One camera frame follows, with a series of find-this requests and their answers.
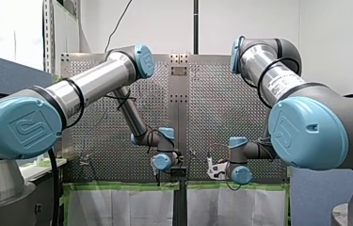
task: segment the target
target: metal pole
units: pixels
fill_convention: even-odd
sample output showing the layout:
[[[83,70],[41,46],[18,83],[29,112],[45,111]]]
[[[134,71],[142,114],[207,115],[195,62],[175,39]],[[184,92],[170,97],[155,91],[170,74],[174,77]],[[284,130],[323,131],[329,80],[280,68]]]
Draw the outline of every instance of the metal pole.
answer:
[[[199,0],[194,0],[194,55],[199,53]]]

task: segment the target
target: green tape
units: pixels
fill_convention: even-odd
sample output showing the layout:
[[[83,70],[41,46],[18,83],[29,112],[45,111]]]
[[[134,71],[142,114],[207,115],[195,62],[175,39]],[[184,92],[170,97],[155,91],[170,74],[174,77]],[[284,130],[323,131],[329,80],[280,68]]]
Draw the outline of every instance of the green tape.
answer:
[[[68,210],[70,208],[70,196],[71,191],[69,189],[64,189],[64,194],[62,199],[64,201],[64,225],[68,225]]]
[[[285,201],[284,201],[284,226],[288,226],[288,209],[290,206],[290,185],[284,184],[285,189]]]
[[[49,167],[51,167],[51,162],[50,162],[50,160],[42,160],[39,162],[38,167],[49,168]]]
[[[157,186],[155,183],[138,184],[122,182],[102,182],[94,181],[88,183],[64,184],[64,189],[75,190],[127,190],[127,191],[160,191],[160,190],[178,190],[178,183],[167,183]]]
[[[229,183],[229,186],[233,189],[237,189],[239,185],[235,183]],[[188,189],[217,189],[228,187],[225,182],[189,182],[187,185]],[[284,184],[255,184],[251,183],[246,186],[241,186],[240,189],[249,189],[249,190],[265,190],[265,191],[284,191],[288,189]]]

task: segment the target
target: robotic arm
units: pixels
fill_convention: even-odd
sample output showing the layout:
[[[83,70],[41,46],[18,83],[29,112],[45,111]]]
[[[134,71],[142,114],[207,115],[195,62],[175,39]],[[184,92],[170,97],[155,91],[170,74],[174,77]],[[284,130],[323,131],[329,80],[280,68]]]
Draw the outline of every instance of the robotic arm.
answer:
[[[264,137],[230,139],[229,161],[223,163],[228,167],[223,169],[235,183],[250,181],[247,159],[278,156],[296,168],[353,169],[353,95],[306,82],[299,76],[300,61],[287,40],[240,37],[234,42],[232,72],[241,73],[269,108]]]
[[[150,49],[136,45],[113,50],[104,63],[46,89],[32,87],[0,96],[0,159],[25,159],[45,153],[62,130],[80,120],[87,106],[108,92],[120,93],[122,87],[151,77],[153,70]],[[136,107],[131,105],[134,111],[130,111],[126,108],[129,105],[124,105],[122,112],[140,119]],[[79,118],[71,123],[70,118],[78,112]],[[128,121],[134,133],[144,129],[140,122]]]

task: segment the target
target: black cable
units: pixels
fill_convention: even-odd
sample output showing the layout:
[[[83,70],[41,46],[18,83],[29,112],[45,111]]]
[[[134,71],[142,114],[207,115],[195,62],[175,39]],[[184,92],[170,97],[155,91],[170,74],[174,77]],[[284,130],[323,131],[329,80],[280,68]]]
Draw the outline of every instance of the black cable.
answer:
[[[290,60],[292,62],[294,62],[296,65],[297,65],[297,71],[296,71],[296,74],[299,74],[300,73],[300,65],[299,65],[299,62],[294,59],[294,58],[291,58],[291,57],[282,57],[282,58],[278,58],[276,60],[274,60],[273,62],[271,62],[269,65],[267,65],[264,69],[264,71],[261,73],[261,75],[259,76],[259,79],[258,79],[258,86],[257,86],[257,92],[258,92],[258,97],[259,97],[259,100],[261,100],[262,104],[264,104],[266,107],[268,108],[272,108],[272,106],[270,104],[268,104],[265,99],[262,97],[262,93],[261,93],[261,85],[262,85],[262,81],[264,80],[264,77],[265,77],[265,74],[277,63],[280,63],[282,62],[283,60]]]
[[[127,100],[132,100],[134,102],[136,101],[136,97],[130,97],[130,94],[131,94],[131,90],[128,90],[125,97],[116,97],[116,96],[109,96],[109,95],[105,95],[105,97],[110,99],[115,99],[115,100],[122,100],[122,102],[117,106],[117,110],[120,110],[120,108],[127,102]]]
[[[53,173],[53,216],[52,216],[52,225],[58,225],[58,213],[59,213],[59,173],[58,167],[56,166],[56,155],[53,148],[48,151],[50,157],[50,163],[52,166]]]
[[[76,85],[76,83],[73,80],[71,80],[70,78],[63,78],[61,79],[61,81],[67,81],[73,87],[73,90],[76,92],[77,96],[79,97],[79,103],[80,103],[79,116],[72,124],[67,126],[67,129],[68,129],[76,125],[82,119],[83,113],[85,112],[85,97],[83,96],[82,90]]]
[[[114,28],[114,31],[112,31],[112,33],[109,35],[109,37],[108,37],[108,42],[107,42],[106,47],[105,47],[105,50],[104,50],[105,53],[106,53],[106,51],[107,51],[107,49],[108,49],[108,47],[109,47],[109,42],[111,42],[112,36],[115,34],[115,32],[117,32],[118,26],[120,25],[120,21],[122,20],[123,16],[125,15],[127,9],[129,8],[130,4],[132,3],[132,1],[133,1],[133,0],[130,0],[130,1],[128,2],[128,4],[126,5],[125,10],[123,11],[122,15],[120,16],[120,19],[119,19],[118,22],[117,22],[117,25],[116,25],[115,28]]]
[[[238,187],[236,189],[232,188],[230,185],[229,185],[229,182],[228,182],[228,176],[227,176],[227,171],[229,169],[229,166],[226,168],[226,178],[225,178],[225,182],[226,182],[226,185],[227,187],[232,190],[232,191],[238,191],[240,188],[241,188],[241,185],[238,185]]]
[[[243,39],[245,39],[245,38],[246,38],[245,36],[240,36],[240,37],[238,38],[238,52],[240,52],[241,41],[242,41]],[[238,55],[238,61],[237,61],[238,70],[240,70],[241,78],[243,79],[243,81],[244,81],[249,87],[251,87],[251,88],[256,88],[255,85],[253,85],[252,83],[250,83],[250,82],[247,80],[247,78],[244,77],[243,72],[242,72],[242,70],[241,70],[241,57],[243,57],[243,54],[244,54],[244,52],[239,53],[239,55]]]

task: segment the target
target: metal frame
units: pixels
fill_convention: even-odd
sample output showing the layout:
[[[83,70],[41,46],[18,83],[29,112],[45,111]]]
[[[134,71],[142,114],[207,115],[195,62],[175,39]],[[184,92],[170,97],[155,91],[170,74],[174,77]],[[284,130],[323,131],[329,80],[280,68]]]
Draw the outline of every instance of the metal frame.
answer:
[[[81,70],[97,65],[102,59],[103,55],[64,54],[61,57],[61,73],[63,76],[75,75],[82,72]],[[187,156],[185,166],[190,166],[187,169],[187,171],[191,171],[188,173],[187,180],[210,180],[206,175],[206,163],[201,161],[206,156],[209,144],[227,144],[228,138],[231,136],[247,136],[249,139],[258,138],[262,134],[262,125],[265,122],[265,108],[257,100],[255,90],[248,88],[242,79],[235,74],[229,73],[230,59],[227,56],[155,55],[154,60],[157,62],[157,74],[148,81],[141,80],[131,86],[132,94],[137,95],[137,107],[150,126],[169,125],[174,128],[176,135],[175,148]],[[97,166],[101,168],[99,174],[108,173],[108,175],[100,176],[100,179],[153,182],[154,178],[151,175],[148,163],[149,157],[145,154],[147,149],[145,147],[129,146],[129,130],[120,113],[115,110],[115,102],[104,101],[108,109],[112,110],[111,120],[118,121],[118,123],[111,125],[115,126],[115,131],[113,130],[114,127],[106,127],[106,130],[102,128],[101,133],[97,134],[101,138],[109,135],[110,137],[107,137],[107,140],[112,139],[107,141],[107,145],[112,147],[107,147],[106,151],[102,150],[97,153],[100,156],[96,154],[95,159],[93,159],[97,162]],[[98,109],[96,114],[87,114],[84,119],[86,121],[93,121],[93,118],[97,120],[102,114],[101,109]],[[65,140],[63,147],[76,147],[80,150],[80,137],[88,131],[88,129],[82,128],[84,126],[88,127],[89,124],[82,122],[79,125],[79,135],[74,140],[75,146],[72,145],[71,141]],[[120,130],[128,131],[128,134],[123,135],[124,137],[117,135],[116,139],[121,141],[116,141],[113,139],[115,135],[111,135],[111,133],[119,133]],[[126,145],[129,151],[136,152],[134,157],[128,155],[130,153],[123,153],[123,158],[130,156],[131,159],[125,159],[124,161],[118,159],[117,162],[104,160],[103,158],[111,156],[111,152],[114,156],[122,152],[115,147],[118,145]],[[190,151],[195,153],[195,157],[188,159]],[[212,156],[215,161],[219,158],[225,158],[227,157],[227,150],[215,148]],[[126,163],[139,167],[139,173],[137,175],[126,175],[124,172],[127,168],[119,171],[118,164]],[[82,168],[77,161],[70,165],[68,170]],[[253,171],[253,182],[255,183],[288,183],[286,166],[281,160],[274,160],[273,162],[249,160],[249,167]],[[71,182],[73,181],[72,177],[68,177],[68,179]]]
[[[188,89],[189,64],[188,55],[170,55],[169,70],[169,115],[175,130],[175,148],[188,156],[187,126],[188,126]],[[187,225],[187,190],[186,177],[179,177],[179,189],[173,193],[173,226]]]
[[[54,30],[53,0],[43,2],[44,71],[54,73],[56,69],[56,48]]]

